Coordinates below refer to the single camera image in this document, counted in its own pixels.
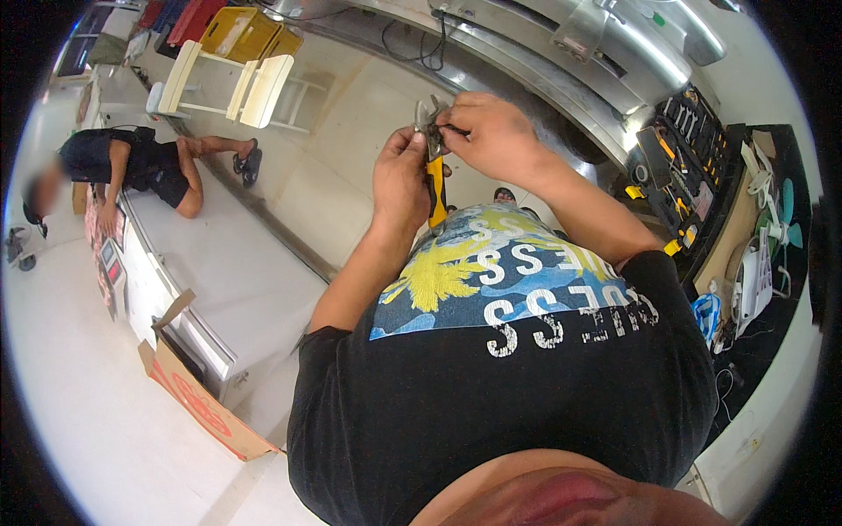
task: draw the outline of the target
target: yellow handle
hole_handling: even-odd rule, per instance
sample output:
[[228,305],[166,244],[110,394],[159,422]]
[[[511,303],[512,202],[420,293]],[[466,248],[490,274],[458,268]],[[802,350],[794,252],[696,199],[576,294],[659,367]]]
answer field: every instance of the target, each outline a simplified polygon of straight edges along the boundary
[[444,159],[436,157],[427,163],[427,174],[431,177],[429,181],[429,219],[427,226],[435,228],[447,217],[447,199],[445,197],[445,175],[442,172]]

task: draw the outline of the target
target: wooden board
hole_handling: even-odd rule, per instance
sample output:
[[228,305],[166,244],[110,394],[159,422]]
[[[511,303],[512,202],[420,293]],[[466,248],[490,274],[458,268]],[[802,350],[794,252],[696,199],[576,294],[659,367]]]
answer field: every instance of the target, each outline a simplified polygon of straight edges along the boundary
[[695,290],[699,294],[707,292],[707,287],[711,283],[711,279],[714,278],[719,282],[720,290],[722,289],[725,268],[734,248],[754,234],[759,209],[757,208],[757,196],[749,195],[749,182],[749,172],[743,170],[743,177],[731,211],[725,220],[725,226],[719,232],[717,242],[713,245],[711,253],[708,254],[705,263],[693,280]]

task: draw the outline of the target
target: man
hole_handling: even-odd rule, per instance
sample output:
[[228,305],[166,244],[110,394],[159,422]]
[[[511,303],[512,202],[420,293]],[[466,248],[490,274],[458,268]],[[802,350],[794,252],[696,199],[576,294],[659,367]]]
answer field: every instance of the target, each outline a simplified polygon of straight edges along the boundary
[[77,132],[61,146],[55,161],[24,190],[26,219],[39,226],[46,237],[43,220],[52,211],[64,178],[95,185],[95,193],[101,199],[99,225],[106,234],[112,234],[115,228],[121,188],[152,189],[179,214],[192,219],[204,203],[202,182],[193,160],[209,153],[235,152],[234,171],[242,174],[243,186],[251,188],[257,181],[262,158],[257,139],[180,136],[174,142],[159,144],[153,137],[151,129],[142,127],[138,131],[107,128]]
[[440,128],[470,166],[547,202],[570,241],[499,203],[450,214],[411,251],[425,143],[395,132],[370,228],[301,343],[299,498],[353,526],[725,523],[669,489],[717,398],[661,242],[512,104],[461,93],[437,124],[469,131]]

